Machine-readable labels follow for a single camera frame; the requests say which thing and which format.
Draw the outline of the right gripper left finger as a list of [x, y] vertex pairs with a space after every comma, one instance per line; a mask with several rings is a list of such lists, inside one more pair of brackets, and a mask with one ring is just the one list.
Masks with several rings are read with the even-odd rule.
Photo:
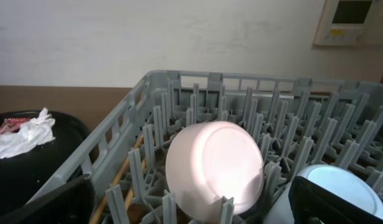
[[96, 193], [90, 174], [83, 174], [55, 190], [0, 217], [0, 224], [88, 223]]

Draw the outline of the white tissue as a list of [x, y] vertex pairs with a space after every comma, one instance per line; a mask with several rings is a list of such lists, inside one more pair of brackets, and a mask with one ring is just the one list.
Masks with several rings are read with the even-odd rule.
[[55, 119], [47, 108], [43, 108], [37, 118], [20, 124], [18, 132], [0, 134], [0, 159], [27, 153], [36, 146], [53, 141], [54, 124]]

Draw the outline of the white bowl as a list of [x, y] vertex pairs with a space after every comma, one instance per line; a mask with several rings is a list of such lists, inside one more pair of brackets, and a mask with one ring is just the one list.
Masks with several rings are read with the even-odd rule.
[[176, 203], [202, 222], [220, 218], [222, 198], [234, 214], [250, 209], [264, 186], [264, 162], [255, 140], [228, 122], [192, 124], [172, 140], [166, 156], [166, 180]]

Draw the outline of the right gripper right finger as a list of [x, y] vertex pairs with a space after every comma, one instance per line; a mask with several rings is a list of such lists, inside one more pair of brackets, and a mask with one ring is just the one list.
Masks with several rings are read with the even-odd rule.
[[293, 179], [288, 199], [296, 224], [383, 224], [382, 219], [301, 176]]

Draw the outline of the red snack wrapper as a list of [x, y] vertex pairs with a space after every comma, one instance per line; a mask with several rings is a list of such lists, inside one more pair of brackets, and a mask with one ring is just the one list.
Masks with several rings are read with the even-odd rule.
[[0, 126], [0, 135], [5, 133], [13, 133], [20, 130], [21, 125], [28, 122], [29, 118], [7, 118]]

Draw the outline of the blue cup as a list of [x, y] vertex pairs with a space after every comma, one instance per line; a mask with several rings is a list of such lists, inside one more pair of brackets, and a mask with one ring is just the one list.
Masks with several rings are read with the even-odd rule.
[[[312, 165], [301, 170], [298, 175], [383, 220], [383, 203], [379, 196], [353, 173], [330, 165]], [[274, 203], [263, 220], [264, 224], [294, 222], [288, 199], [290, 186], [286, 186], [285, 191]]]

